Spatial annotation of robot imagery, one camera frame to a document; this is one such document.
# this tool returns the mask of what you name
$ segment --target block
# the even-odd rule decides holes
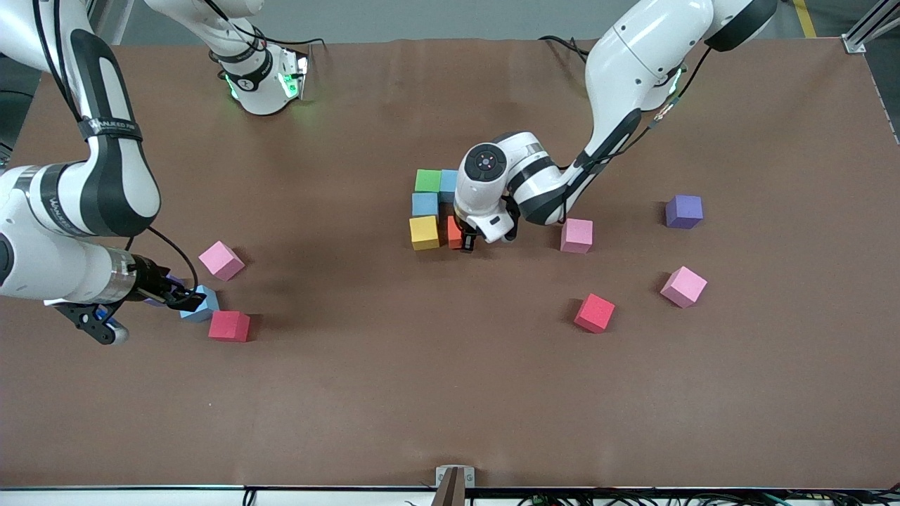
[[[413,216],[437,216],[437,194],[412,194]]]
[[[181,311],[182,320],[191,321],[193,323],[202,323],[212,318],[212,314],[219,310],[219,299],[212,289],[200,285],[197,286],[197,293],[205,294],[206,299],[197,306],[197,311],[195,312]]]
[[[567,253],[587,253],[594,243],[594,222],[569,218],[562,226],[560,251]]]
[[[217,341],[246,343],[250,317],[240,311],[216,311],[212,314],[210,337]]]
[[[447,246],[450,249],[463,248],[463,231],[456,226],[456,219],[453,216],[447,216]]]
[[[412,237],[412,248],[416,251],[441,247],[440,239],[437,238],[436,216],[409,218],[409,234]]]
[[[210,269],[213,276],[222,281],[228,281],[244,268],[244,262],[240,261],[231,248],[216,242],[200,255],[200,261]]]
[[[707,281],[687,267],[682,267],[669,276],[669,281],[660,291],[664,297],[686,308],[693,305],[706,288]]]
[[[181,279],[180,277],[172,276],[171,274],[167,275],[167,276],[166,276],[166,279],[168,279],[168,280],[170,280],[170,281],[176,281],[176,282],[178,282],[179,284],[181,284],[182,286],[184,286],[184,284],[185,284],[185,281],[184,281],[183,279]],[[165,304],[163,304],[163,303],[158,303],[158,302],[154,301],[153,299],[149,299],[149,298],[148,298],[148,299],[144,299],[144,302],[150,304],[151,306],[156,306],[156,307],[166,307]]]
[[[453,203],[456,194],[456,175],[459,171],[445,168],[441,171],[441,188],[438,193],[442,203]]]
[[[441,171],[421,168],[416,171],[416,192],[436,194],[441,190]]]
[[[703,221],[703,202],[696,195],[675,195],[666,204],[666,226],[693,229]]]
[[[578,315],[575,316],[575,324],[599,334],[607,329],[615,308],[616,305],[610,301],[601,299],[595,294],[589,294],[588,298],[581,303]]]

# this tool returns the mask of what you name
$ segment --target floor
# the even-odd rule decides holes
[[[596,38],[635,0],[607,0],[597,8],[593,0],[269,0],[254,24],[269,37],[328,42],[382,42],[396,39],[536,39],[546,34],[566,38]],[[833,37],[846,32],[875,0],[792,0],[778,3],[775,18],[761,37]],[[96,16],[107,22],[98,33],[107,41],[126,45],[198,44],[183,26],[152,11],[141,0],[110,2],[116,15]],[[900,124],[900,29],[868,46],[872,69],[889,117]],[[0,90],[32,93],[38,73],[0,58]],[[0,92],[0,167],[14,147],[28,111],[30,97]]]

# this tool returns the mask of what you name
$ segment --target metal frame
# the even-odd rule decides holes
[[[866,42],[900,25],[900,18],[891,19],[891,16],[898,12],[900,0],[878,0],[866,15],[853,25],[853,28],[841,35],[844,48],[850,54],[866,52]]]

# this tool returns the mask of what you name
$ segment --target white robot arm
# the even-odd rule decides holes
[[[168,269],[86,240],[142,233],[159,191],[119,66],[83,2],[4,0],[0,52],[59,76],[90,149],[85,161],[0,174],[0,295],[43,300],[104,344],[127,338],[111,318],[126,300],[196,309],[203,296],[166,279]]]
[[[231,95],[252,114],[277,113],[302,95],[307,55],[266,41],[246,19],[263,0],[145,0],[184,25],[210,48]]]
[[[459,167],[454,211],[463,251],[477,235],[513,240],[518,217],[539,225],[565,219],[584,189],[623,148],[641,111],[662,105],[685,55],[701,40],[732,50],[755,37],[777,0],[642,0],[590,51],[585,68],[594,128],[588,145],[561,171],[537,137],[501,135],[466,153]]]

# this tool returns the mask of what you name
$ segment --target red cube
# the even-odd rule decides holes
[[[212,314],[210,337],[217,341],[246,343],[250,317],[240,311],[216,311]]]
[[[578,315],[575,316],[575,324],[585,330],[599,334],[607,329],[609,319],[612,317],[615,308],[616,305],[610,301],[601,299],[595,294],[589,294],[588,298],[581,304]]]

